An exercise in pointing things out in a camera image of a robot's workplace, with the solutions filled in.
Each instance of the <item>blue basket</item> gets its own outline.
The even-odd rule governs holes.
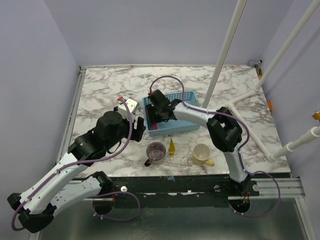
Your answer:
[[[170,100],[174,99],[182,99],[182,92],[174,92],[165,94],[165,96]],[[185,91],[184,92],[184,101],[190,105],[197,106],[198,105],[198,97],[195,91]],[[188,132],[192,130],[198,130],[200,125],[194,124],[189,121],[183,120],[169,120],[167,122],[160,122],[157,124],[157,130],[151,130],[149,119],[146,114],[146,105],[151,104],[150,99],[147,97],[142,98],[142,107],[145,119],[146,130],[149,132],[151,137],[158,136],[158,135],[167,135],[167,134],[174,134],[174,133],[181,133],[181,132]]]

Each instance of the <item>yellow mug handle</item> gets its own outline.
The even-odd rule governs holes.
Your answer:
[[[208,158],[207,161],[204,162],[204,164],[208,165],[209,167],[213,167],[215,165],[215,162],[211,158]]]

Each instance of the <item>wall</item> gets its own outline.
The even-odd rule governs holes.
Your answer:
[[[53,167],[79,68],[43,0],[3,2],[0,32],[0,239],[23,240],[7,197]]]
[[[266,69],[312,0],[295,0],[263,54]],[[283,145],[320,123],[311,114],[320,109],[320,7],[264,83],[266,98],[272,102],[272,116]],[[301,177],[313,229],[320,239],[320,188],[318,177],[320,139],[302,146],[287,159],[293,174]]]
[[[236,0],[45,0],[80,65],[215,64]],[[259,60],[293,0],[249,0],[226,64]]]

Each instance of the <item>wire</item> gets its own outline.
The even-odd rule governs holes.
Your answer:
[[[119,222],[126,222],[126,221],[130,221],[130,220],[133,220],[133,219],[136,219],[137,217],[139,217],[140,212],[141,212],[140,201],[137,198],[137,196],[134,195],[131,192],[128,192],[128,191],[114,191],[114,192],[110,192],[110,193],[94,196],[94,198],[106,197],[106,196],[110,196],[110,195],[114,195],[114,194],[128,194],[128,195],[132,196],[136,200],[136,203],[138,205],[138,209],[136,211],[136,214],[131,216],[131,217],[128,217],[128,218],[115,218],[115,217],[111,217],[111,216],[100,215],[100,214],[98,214],[96,212],[95,207],[93,207],[94,216],[98,216],[100,218],[109,219],[109,220],[113,220],[113,221],[119,221]]]
[[[181,84],[181,87],[182,87],[182,99],[181,99],[181,100],[182,100],[182,104],[183,104],[187,109],[191,109],[191,110],[194,110],[194,111],[196,111],[196,112],[203,113],[203,114],[217,114],[217,115],[221,115],[221,116],[224,116],[224,117],[228,117],[228,118],[231,118],[231,119],[233,119],[233,120],[236,120],[237,122],[239,122],[239,123],[244,127],[244,129],[245,129],[245,131],[246,131],[246,139],[245,139],[245,141],[238,147],[238,149],[236,150],[236,151],[237,151],[237,154],[238,154],[238,157],[239,157],[239,161],[240,161],[241,167],[242,167],[243,171],[245,171],[245,172],[246,172],[248,175],[250,175],[251,177],[253,177],[253,176],[256,175],[257,173],[262,173],[262,174],[268,176],[269,178],[271,178],[271,179],[274,181],[274,183],[275,183],[275,185],[276,185],[276,188],[277,188],[277,190],[278,190],[278,199],[277,199],[277,202],[276,202],[275,206],[274,206],[271,210],[269,210],[269,211],[267,211],[267,212],[265,212],[265,213],[262,213],[262,214],[257,214],[257,215],[243,214],[243,213],[240,213],[240,212],[236,211],[231,205],[230,205],[230,207],[231,207],[231,209],[233,210],[234,213],[236,213],[236,214],[238,214],[238,215],[241,215],[241,216],[243,216],[243,217],[248,217],[248,218],[263,217],[263,216],[266,216],[266,215],[272,213],[272,212],[279,206],[279,204],[280,204],[280,200],[281,200],[280,187],[279,187],[279,184],[277,183],[276,179],[275,179],[273,176],[271,176],[269,173],[267,173],[267,172],[265,172],[265,171],[260,171],[260,170],[259,170],[259,171],[255,171],[254,173],[251,173],[251,172],[249,172],[248,170],[246,170],[245,165],[244,165],[244,161],[243,161],[242,156],[241,156],[241,153],[240,153],[240,150],[241,150],[241,148],[242,148],[244,145],[246,145],[246,144],[248,143],[249,138],[250,138],[250,132],[249,132],[249,128],[247,127],[247,125],[246,125],[241,119],[239,119],[239,118],[237,118],[237,117],[235,117],[235,116],[232,116],[232,115],[229,115],[229,114],[226,114],[226,113],[223,113],[223,112],[218,112],[218,111],[206,111],[206,110],[202,110],[202,109],[193,107],[193,106],[185,103],[185,86],[184,86],[184,84],[182,83],[182,81],[181,81],[179,78],[175,77],[175,76],[165,75],[165,76],[160,76],[160,77],[156,78],[156,79],[151,83],[151,85],[150,85],[150,88],[149,88],[149,93],[150,93],[150,94],[152,93],[151,88],[152,88],[152,86],[155,84],[155,82],[158,81],[158,80],[160,80],[160,79],[163,79],[163,78],[172,78],[172,79],[177,80],[177,81]]]
[[[130,114],[130,110],[126,104],[126,101],[123,100],[123,99],[119,99],[119,101],[121,101],[127,111],[127,115],[128,115],[128,118],[129,118],[129,134],[128,134],[128,137],[125,141],[125,144],[123,145],[123,147],[116,153],[114,153],[113,155],[111,156],[108,156],[108,157],[105,157],[105,158],[100,158],[100,159],[92,159],[92,160],[83,160],[83,161],[76,161],[76,162],[72,162],[72,163],[68,163],[60,168],[58,168],[56,170],[56,172],[52,173],[46,180],[44,180],[27,198],[26,200],[24,200],[18,207],[17,209],[14,211],[13,213],[13,216],[12,216],[12,220],[11,220],[11,228],[12,230],[14,231],[21,231],[23,229],[25,229],[24,227],[20,227],[20,228],[16,228],[15,226],[15,221],[16,221],[16,217],[19,213],[19,211],[21,210],[21,208],[29,201],[32,200],[32,197],[37,193],[39,192],[40,189],[42,189],[46,184],[49,183],[49,181],[58,173],[60,173],[61,171],[63,171],[64,169],[70,167],[70,166],[73,166],[73,165],[79,165],[79,164],[91,164],[91,163],[97,163],[97,162],[102,162],[102,161],[106,161],[106,160],[110,160],[116,156],[118,156],[120,153],[122,153],[126,147],[128,146],[129,144],[129,141],[131,139],[131,135],[132,135],[132,131],[133,131],[133,121],[132,121],[132,116]]]

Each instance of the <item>purple cable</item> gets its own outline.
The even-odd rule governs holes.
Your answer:
[[[66,165],[63,165],[62,167],[60,167],[59,169],[57,169],[57,172],[60,173],[62,170],[73,166],[73,165],[79,165],[79,164],[91,164],[91,163],[97,163],[97,162],[102,162],[102,161],[106,161],[106,160],[110,160],[116,156],[118,156],[120,153],[122,153],[125,148],[128,146],[129,141],[131,139],[131,135],[132,135],[132,130],[133,130],[133,121],[132,121],[132,117],[131,117],[131,113],[130,110],[126,104],[126,101],[124,101],[123,99],[119,99],[123,105],[125,106],[125,109],[128,113],[128,118],[129,118],[129,134],[127,137],[127,140],[125,141],[125,144],[123,145],[123,147],[116,153],[112,154],[111,156],[105,157],[105,158],[100,158],[100,159],[92,159],[92,160],[84,160],[84,161],[76,161],[76,162],[72,162]],[[32,199],[32,197],[40,190],[43,188],[44,185],[46,185],[54,176],[56,175],[56,173],[51,174],[46,180],[44,180],[28,197],[27,199],[30,201]],[[27,201],[23,201],[18,207],[17,209],[14,211],[12,220],[11,220],[11,228],[14,231],[21,231],[23,229],[25,229],[24,227],[20,227],[20,228],[16,228],[15,226],[15,221],[16,221],[16,217],[20,211],[20,209],[27,203]]]
[[[266,216],[266,215],[270,214],[271,212],[273,212],[273,211],[279,206],[279,203],[280,203],[280,200],[281,200],[281,194],[280,194],[279,184],[277,183],[276,179],[275,179],[273,176],[271,176],[269,173],[267,173],[267,172],[265,172],[265,171],[260,171],[260,170],[259,170],[259,171],[255,171],[254,173],[251,173],[251,172],[247,171],[246,168],[245,168],[245,165],[244,165],[244,162],[243,162],[241,153],[240,153],[241,148],[242,148],[244,145],[247,144],[247,142],[249,141],[249,138],[250,138],[250,132],[249,132],[249,128],[247,127],[247,125],[246,125],[241,119],[239,119],[239,118],[237,118],[237,117],[235,117],[235,116],[231,116],[231,115],[229,115],[229,114],[226,114],[226,113],[223,113],[223,112],[218,112],[218,111],[205,111],[205,110],[201,110],[201,109],[192,107],[191,105],[185,103],[185,86],[184,86],[184,84],[182,83],[182,81],[181,81],[179,78],[175,77],[175,76],[165,75],[165,76],[160,76],[160,77],[156,78],[156,79],[151,83],[151,85],[150,85],[150,88],[149,88],[149,90],[150,90],[149,93],[150,93],[150,94],[151,94],[151,92],[152,92],[151,88],[152,88],[152,86],[154,85],[154,83],[155,83],[156,81],[160,80],[160,79],[163,79],[163,78],[172,78],[172,79],[177,80],[177,81],[181,84],[181,87],[182,87],[182,104],[183,104],[187,109],[191,109],[191,110],[194,110],[194,111],[196,111],[196,112],[203,113],[203,114],[217,114],[217,115],[225,116],[225,117],[228,117],[228,118],[231,118],[231,119],[233,119],[233,120],[238,121],[238,122],[244,127],[244,129],[245,129],[245,131],[246,131],[246,140],[245,140],[245,141],[238,147],[238,149],[237,149],[237,153],[238,153],[238,156],[239,156],[239,160],[240,160],[241,167],[242,167],[242,169],[243,169],[248,175],[250,175],[251,177],[253,177],[253,176],[256,175],[257,173],[262,173],[262,174],[265,174],[266,176],[268,176],[269,178],[271,178],[271,179],[274,181],[274,183],[275,183],[275,185],[276,185],[276,187],[277,187],[277,190],[278,190],[278,199],[277,199],[277,202],[276,202],[275,206],[274,206],[271,210],[269,210],[269,211],[267,211],[267,212],[265,212],[265,213],[262,213],[262,214],[258,214],[258,215],[243,214],[243,213],[240,213],[240,212],[234,210],[234,208],[233,208],[231,205],[230,205],[230,207],[231,207],[231,209],[233,210],[234,213],[236,213],[236,214],[238,214],[238,215],[241,215],[241,216],[243,216],[243,217],[248,217],[248,218],[263,217],[263,216]]]
[[[114,194],[128,194],[132,197],[134,197],[134,199],[136,200],[136,203],[138,204],[138,210],[136,212],[135,215],[131,216],[131,217],[128,217],[128,218],[115,218],[115,217],[111,217],[111,216],[105,216],[105,215],[100,215],[96,212],[95,210],[95,207],[93,207],[93,210],[94,210],[94,214],[99,216],[100,218],[104,218],[104,219],[109,219],[109,220],[113,220],[113,221],[119,221],[119,222],[126,222],[126,221],[130,221],[130,220],[133,220],[137,217],[139,217],[140,215],[140,201],[139,199],[137,198],[136,195],[134,195],[133,193],[131,192],[128,192],[128,191],[114,191],[114,192],[109,192],[109,193],[106,193],[106,194],[101,194],[101,195],[97,195],[97,196],[94,196],[94,198],[99,198],[99,197],[106,197],[106,196],[110,196],[110,195],[114,195]]]

